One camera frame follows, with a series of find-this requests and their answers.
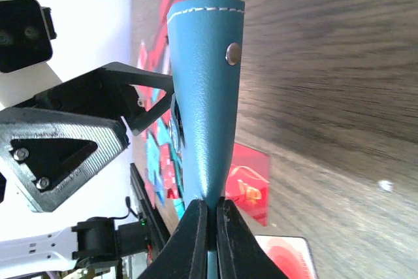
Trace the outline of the teal leather card holder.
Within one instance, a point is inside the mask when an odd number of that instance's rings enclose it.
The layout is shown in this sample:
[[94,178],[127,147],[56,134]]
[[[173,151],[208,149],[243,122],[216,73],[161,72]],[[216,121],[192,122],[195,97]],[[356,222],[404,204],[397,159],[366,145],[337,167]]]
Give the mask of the teal leather card holder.
[[167,14],[183,198],[208,207],[208,278],[219,278],[216,206],[233,155],[244,15],[241,0],[185,0]]

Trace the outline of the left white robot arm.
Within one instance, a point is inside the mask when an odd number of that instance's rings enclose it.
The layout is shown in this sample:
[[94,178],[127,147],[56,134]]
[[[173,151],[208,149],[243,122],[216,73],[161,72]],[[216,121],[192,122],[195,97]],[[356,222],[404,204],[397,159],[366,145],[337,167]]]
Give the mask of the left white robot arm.
[[[7,84],[1,174],[35,212],[53,212],[169,109],[172,77],[114,62],[56,84]],[[117,261],[114,220],[99,218],[1,243],[1,277]]]

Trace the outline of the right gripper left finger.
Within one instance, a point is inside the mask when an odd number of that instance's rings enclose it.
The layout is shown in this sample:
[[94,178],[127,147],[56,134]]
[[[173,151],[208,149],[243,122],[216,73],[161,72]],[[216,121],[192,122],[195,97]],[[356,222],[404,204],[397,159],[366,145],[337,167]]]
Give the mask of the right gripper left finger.
[[207,253],[208,207],[195,199],[156,260],[139,278],[206,278]]

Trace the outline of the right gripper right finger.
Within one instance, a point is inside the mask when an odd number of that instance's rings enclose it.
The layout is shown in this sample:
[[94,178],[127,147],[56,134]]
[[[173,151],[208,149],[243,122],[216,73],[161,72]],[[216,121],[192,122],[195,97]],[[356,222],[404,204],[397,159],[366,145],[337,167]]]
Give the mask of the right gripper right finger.
[[217,205],[217,254],[221,278],[287,278],[265,254],[236,205]]

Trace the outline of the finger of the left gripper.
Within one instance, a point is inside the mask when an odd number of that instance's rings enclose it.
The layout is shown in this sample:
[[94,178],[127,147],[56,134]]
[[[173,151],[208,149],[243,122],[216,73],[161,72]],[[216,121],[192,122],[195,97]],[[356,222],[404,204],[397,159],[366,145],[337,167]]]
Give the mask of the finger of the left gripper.
[[57,209],[128,145],[120,120],[38,108],[1,111],[1,174],[34,212]]
[[[137,86],[162,90],[165,95],[146,109],[138,103]],[[35,106],[111,120],[123,117],[139,134],[169,109],[173,93],[170,75],[113,62],[36,94]]]

